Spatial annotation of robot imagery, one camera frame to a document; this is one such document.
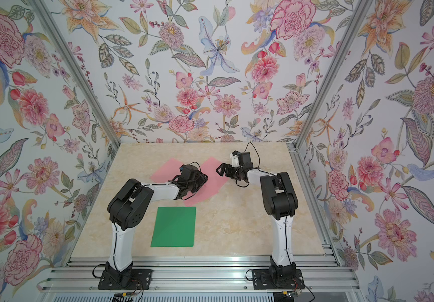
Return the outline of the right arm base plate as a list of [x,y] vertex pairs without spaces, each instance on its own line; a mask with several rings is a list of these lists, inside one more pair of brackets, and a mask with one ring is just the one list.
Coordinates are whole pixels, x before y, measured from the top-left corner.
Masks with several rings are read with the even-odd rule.
[[253,283],[253,289],[258,290],[302,290],[305,289],[304,278],[300,270],[292,272],[272,273],[270,269],[253,269],[248,277]]

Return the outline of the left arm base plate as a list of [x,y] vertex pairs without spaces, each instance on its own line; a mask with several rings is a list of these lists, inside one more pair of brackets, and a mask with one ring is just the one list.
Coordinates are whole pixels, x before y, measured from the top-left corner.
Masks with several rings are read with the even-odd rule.
[[153,274],[151,269],[132,269],[120,273],[111,268],[104,270],[97,286],[99,290],[148,290]]

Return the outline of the pink paper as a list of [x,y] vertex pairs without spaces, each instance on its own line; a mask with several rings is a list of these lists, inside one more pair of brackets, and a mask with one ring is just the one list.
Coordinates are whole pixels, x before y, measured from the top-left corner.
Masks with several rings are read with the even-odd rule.
[[177,175],[180,175],[180,167],[182,162],[177,159],[171,158],[164,163],[156,172],[154,172],[150,179],[155,183],[164,183],[173,180]]
[[219,193],[219,190],[228,180],[216,172],[216,169],[221,164],[222,162],[218,159],[210,157],[201,165],[201,171],[208,176],[208,180],[195,196],[184,201],[185,206],[195,206],[196,204],[208,200]]

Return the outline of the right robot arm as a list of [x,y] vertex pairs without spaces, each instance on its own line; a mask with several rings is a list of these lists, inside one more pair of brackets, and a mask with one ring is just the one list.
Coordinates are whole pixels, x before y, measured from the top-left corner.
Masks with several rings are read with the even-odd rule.
[[230,164],[221,164],[216,173],[236,182],[259,186],[263,206],[272,222],[272,254],[270,267],[264,272],[271,285],[281,286],[298,278],[292,253],[292,222],[299,202],[289,174],[272,173],[254,167],[249,152],[234,151]]

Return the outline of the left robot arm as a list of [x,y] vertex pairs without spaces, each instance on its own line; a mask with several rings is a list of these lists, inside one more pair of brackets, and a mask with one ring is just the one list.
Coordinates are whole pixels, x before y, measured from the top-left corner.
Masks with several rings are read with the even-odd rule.
[[144,184],[129,179],[107,207],[112,224],[111,255],[105,264],[100,284],[109,289],[126,289],[140,278],[133,270],[131,255],[136,226],[143,220],[149,204],[160,200],[183,200],[197,193],[208,176],[193,163],[179,168],[180,174],[163,183]]

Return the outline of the green paper hidden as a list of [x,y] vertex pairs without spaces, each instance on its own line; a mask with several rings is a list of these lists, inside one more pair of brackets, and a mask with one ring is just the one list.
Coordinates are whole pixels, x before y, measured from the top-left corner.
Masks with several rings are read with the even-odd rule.
[[151,247],[193,247],[196,207],[158,208]]

